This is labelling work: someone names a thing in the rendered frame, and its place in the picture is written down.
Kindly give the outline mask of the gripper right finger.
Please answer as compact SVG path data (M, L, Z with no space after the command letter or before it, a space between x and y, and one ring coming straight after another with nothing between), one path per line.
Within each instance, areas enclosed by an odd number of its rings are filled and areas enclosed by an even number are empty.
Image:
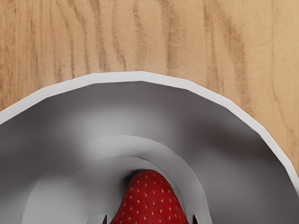
M195 214L193 224L211 224L211 217L209 214Z

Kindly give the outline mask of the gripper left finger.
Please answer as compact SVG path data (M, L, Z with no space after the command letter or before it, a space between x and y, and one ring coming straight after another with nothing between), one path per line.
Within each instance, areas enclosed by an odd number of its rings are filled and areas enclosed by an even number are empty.
M92 215L88 219L88 224L107 224L107 215L103 215L103 214Z

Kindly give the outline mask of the red strawberry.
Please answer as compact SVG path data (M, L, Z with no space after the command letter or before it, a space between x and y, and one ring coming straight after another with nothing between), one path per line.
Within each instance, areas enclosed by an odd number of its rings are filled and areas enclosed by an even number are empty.
M155 170L131 178L110 224L189 224L169 182Z

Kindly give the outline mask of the white bowl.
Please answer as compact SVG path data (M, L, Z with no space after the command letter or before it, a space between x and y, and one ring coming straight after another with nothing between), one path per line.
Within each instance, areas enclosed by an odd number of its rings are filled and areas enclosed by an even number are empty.
M143 169L167 179L189 222L299 224L299 177L278 144L191 81L93 73L0 112L0 224L110 222Z

